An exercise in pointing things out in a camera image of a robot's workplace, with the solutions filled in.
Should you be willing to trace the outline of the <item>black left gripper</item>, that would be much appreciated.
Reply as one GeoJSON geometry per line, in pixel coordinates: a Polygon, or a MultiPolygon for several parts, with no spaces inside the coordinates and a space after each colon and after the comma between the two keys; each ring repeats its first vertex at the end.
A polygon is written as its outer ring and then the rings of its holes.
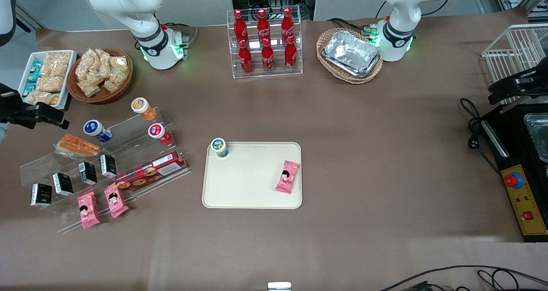
{"type": "Polygon", "coordinates": [[[537,65],[494,82],[489,87],[488,101],[490,104],[512,104],[519,96],[545,96],[547,86],[547,66],[537,65]]]}

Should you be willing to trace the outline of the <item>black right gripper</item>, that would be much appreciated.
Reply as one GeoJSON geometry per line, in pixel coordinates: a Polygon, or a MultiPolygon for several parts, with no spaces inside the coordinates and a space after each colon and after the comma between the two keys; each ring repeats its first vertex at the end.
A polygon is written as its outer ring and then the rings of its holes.
{"type": "Polygon", "coordinates": [[[68,129],[70,122],[64,119],[65,112],[48,104],[30,104],[27,106],[18,92],[5,84],[0,84],[0,123],[8,123],[16,112],[26,110],[28,117],[17,118],[17,124],[27,129],[35,129],[36,123],[55,125],[68,129]]]}

